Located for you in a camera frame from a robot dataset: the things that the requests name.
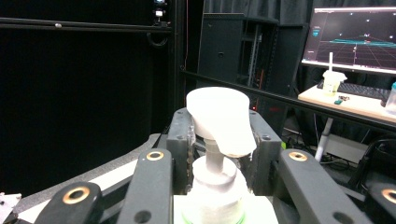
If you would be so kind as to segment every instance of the keyboard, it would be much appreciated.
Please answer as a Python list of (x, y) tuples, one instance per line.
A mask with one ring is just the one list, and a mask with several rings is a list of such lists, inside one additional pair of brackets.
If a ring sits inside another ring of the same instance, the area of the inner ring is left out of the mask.
[[(317, 87), (319, 89), (323, 89), (323, 79), (319, 82)], [(338, 87), (337, 91), (343, 92), (343, 93), (348, 93), (348, 94), (353, 94), (353, 95), (359, 95), (359, 96), (379, 99), (385, 103), (387, 102), (389, 95), (390, 95), (390, 90), (366, 87), (366, 86), (361, 86), (361, 85), (351, 84), (351, 83), (344, 83), (344, 82), (342, 82), (340, 84), (340, 87)]]

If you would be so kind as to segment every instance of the desk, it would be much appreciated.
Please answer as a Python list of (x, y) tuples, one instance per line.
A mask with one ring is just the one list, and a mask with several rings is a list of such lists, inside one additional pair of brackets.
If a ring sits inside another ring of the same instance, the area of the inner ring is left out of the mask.
[[(340, 95), (349, 97), (349, 100), (342, 102), (340, 105), (336, 105), (334, 101), (338, 100), (338, 96)], [(323, 93), (323, 90), (318, 89), (317, 86), (302, 92), (300, 95), (298, 95), (298, 99), (312, 104), (323, 105), (374, 119), (390, 121), (396, 125), (396, 116), (388, 114), (385, 111), (385, 107), (381, 105), (380, 100), (377, 99), (342, 92), (337, 92), (334, 96), (327, 96)], [(328, 141), (331, 127), (332, 119), (328, 118), (322, 136), (320, 137), (317, 153), (315, 154), (315, 159), (317, 161), (320, 161), (321, 159), (324, 148)]]

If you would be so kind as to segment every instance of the pump nozzle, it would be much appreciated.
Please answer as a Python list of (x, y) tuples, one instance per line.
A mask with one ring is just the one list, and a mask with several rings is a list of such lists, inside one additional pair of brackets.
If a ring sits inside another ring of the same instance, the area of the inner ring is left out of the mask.
[(196, 134), (215, 140), (222, 154), (239, 158), (256, 148), (249, 122), (249, 99), (236, 90), (201, 88), (187, 95)]

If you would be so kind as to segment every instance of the cable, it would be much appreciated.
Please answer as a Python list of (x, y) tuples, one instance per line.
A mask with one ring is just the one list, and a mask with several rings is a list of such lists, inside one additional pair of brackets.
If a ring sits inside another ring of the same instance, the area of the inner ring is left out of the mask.
[(335, 163), (335, 162), (339, 162), (339, 161), (344, 161), (344, 159), (338, 159), (336, 161), (321, 161), (320, 164), (330, 164), (330, 163)]
[(371, 157), (372, 152), (374, 151), (375, 147), (377, 144), (380, 143), (386, 143), (386, 142), (391, 142), (391, 141), (396, 141), (396, 135), (391, 133), (391, 134), (386, 134), (383, 136), (379, 136), (376, 138), (366, 149), (364, 156)]
[[(287, 136), (290, 136), (290, 135), (293, 135), (293, 134), (296, 134), (296, 133), (285, 134), (282, 137), (284, 138), (284, 137), (287, 137)], [(287, 138), (287, 140), (286, 139), (284, 139), (284, 140), (282, 139), (282, 141), (286, 142), (286, 146), (288, 148), (300, 149), (300, 150), (306, 151), (307, 153), (309, 153), (311, 155), (315, 155), (315, 151), (311, 147), (308, 147), (305, 144), (298, 143), (299, 136), (300, 136), (300, 134), (297, 134), (297, 140), (294, 140), (292, 137), (289, 137), (289, 138)]]
[(364, 85), (364, 83), (367, 81), (367, 74), (364, 73), (364, 80), (361, 82), (361, 85)]
[(317, 146), (319, 146), (319, 136), (318, 136), (318, 126), (317, 126), (317, 114), (314, 114), (314, 125), (315, 125), (315, 134), (317, 135)]
[(296, 139), (296, 142), (298, 143), (298, 138), (300, 137), (300, 132), (298, 132), (298, 134), (297, 134), (297, 139)]
[(187, 58), (189, 57), (189, 0), (186, 1), (186, 57), (184, 58), (184, 70), (187, 68)]
[(297, 134), (297, 133), (288, 133), (288, 134), (283, 134), (283, 135), (282, 135), (282, 137), (287, 137), (287, 136), (291, 136), (291, 135), (294, 135), (294, 134)]
[(338, 165), (338, 167), (337, 167), (337, 165), (335, 165), (335, 164), (344, 164), (344, 163), (341, 163), (341, 162), (331, 163), (331, 164), (329, 164), (329, 167), (336, 171), (346, 171), (350, 168), (349, 161), (346, 161), (346, 164), (344, 164), (345, 165), (344, 167), (340, 166), (340, 165)]
[(165, 46), (166, 42), (168, 42), (168, 38), (164, 38), (163, 41), (161, 41), (160, 43), (155, 43), (152, 38), (151, 38), (151, 33), (147, 33), (147, 37), (148, 37), (148, 42), (149, 44), (156, 48), (156, 49), (160, 49), (163, 46)]
[(367, 130), (367, 133), (366, 133), (366, 135), (364, 135), (363, 139), (361, 139), (361, 143), (363, 143), (363, 142), (364, 142), (364, 140), (366, 140), (366, 137), (367, 137), (367, 135), (369, 134), (369, 132), (370, 132), (370, 129), (369, 129), (369, 130)]

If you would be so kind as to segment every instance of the black curtain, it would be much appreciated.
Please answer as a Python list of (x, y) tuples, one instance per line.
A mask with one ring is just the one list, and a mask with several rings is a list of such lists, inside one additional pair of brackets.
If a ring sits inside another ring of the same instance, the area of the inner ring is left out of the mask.
[[(390, 7), (396, 6), (394, 0), (205, 0), (205, 13), (244, 13), (246, 17), (272, 18), (279, 20), (280, 24), (309, 23), (311, 13), (315, 7)], [(296, 78), (297, 97), (299, 92), (305, 91), (316, 85), (321, 79), (325, 69), (300, 66)], [(379, 77), (368, 74), (346, 73), (347, 82), (361, 85), (389, 89), (396, 81), (394, 77)], [(313, 113), (292, 110), (295, 114), (303, 139), (309, 146), (317, 144), (317, 133), (323, 131), (326, 118)], [(371, 132), (359, 125), (346, 124), (334, 121), (332, 133), (346, 138), (368, 144), (374, 137), (381, 133)]]
[[(17, 19), (153, 20), (152, 1), (140, 0), (5, 0), (0, 8)], [(160, 132), (167, 63), (167, 47), (153, 49), (146, 34), (0, 29), (0, 190), (25, 197)]]

